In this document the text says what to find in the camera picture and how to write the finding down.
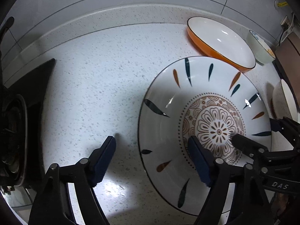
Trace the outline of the white wall socket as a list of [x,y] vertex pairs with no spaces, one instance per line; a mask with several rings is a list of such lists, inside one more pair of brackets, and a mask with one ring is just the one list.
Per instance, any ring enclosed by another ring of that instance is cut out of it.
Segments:
[[291,12],[290,16],[285,15],[285,17],[281,21],[282,35],[288,36],[292,32],[292,29],[294,27],[294,18],[295,18],[294,12]]

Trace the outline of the large patterned white plate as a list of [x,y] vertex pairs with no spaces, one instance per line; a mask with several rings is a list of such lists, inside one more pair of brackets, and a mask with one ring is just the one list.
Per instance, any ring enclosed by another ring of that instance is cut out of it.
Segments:
[[197,137],[228,164],[243,166],[250,158],[233,147],[231,133],[272,146],[266,106],[247,76],[205,56],[163,69],[144,96],[138,123],[140,156],[158,194],[180,212],[197,216],[209,188],[191,160],[188,138]]

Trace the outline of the floral pale green bowl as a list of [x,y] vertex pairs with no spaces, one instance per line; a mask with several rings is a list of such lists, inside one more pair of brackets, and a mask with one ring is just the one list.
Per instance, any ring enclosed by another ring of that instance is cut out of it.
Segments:
[[252,50],[256,61],[261,65],[269,64],[276,59],[269,45],[255,31],[248,32],[246,43]]

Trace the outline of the orange deep white plate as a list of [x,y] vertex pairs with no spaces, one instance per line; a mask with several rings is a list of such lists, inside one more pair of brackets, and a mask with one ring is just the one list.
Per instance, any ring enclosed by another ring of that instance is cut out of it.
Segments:
[[256,66],[254,54],[244,39],[220,22],[191,17],[187,20],[187,33],[207,56],[222,60],[243,73]]

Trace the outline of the black gas stove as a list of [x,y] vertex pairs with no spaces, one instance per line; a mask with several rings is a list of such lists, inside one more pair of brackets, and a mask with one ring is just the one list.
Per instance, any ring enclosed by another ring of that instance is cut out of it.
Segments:
[[41,128],[47,85],[55,59],[1,87],[1,186],[40,189],[45,175]]

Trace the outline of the rose gold rice cooker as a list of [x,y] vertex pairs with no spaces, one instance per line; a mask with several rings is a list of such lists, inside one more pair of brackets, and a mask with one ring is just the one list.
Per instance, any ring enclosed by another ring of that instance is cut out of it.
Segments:
[[290,87],[299,108],[300,57],[299,37],[292,32],[276,49],[273,65],[281,79]]

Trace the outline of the speckled white bowl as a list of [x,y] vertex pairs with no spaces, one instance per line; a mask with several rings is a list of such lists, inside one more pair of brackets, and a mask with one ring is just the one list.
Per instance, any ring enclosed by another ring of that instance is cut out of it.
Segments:
[[298,121],[296,102],[285,80],[281,79],[274,87],[272,103],[275,118],[288,117],[294,121]]

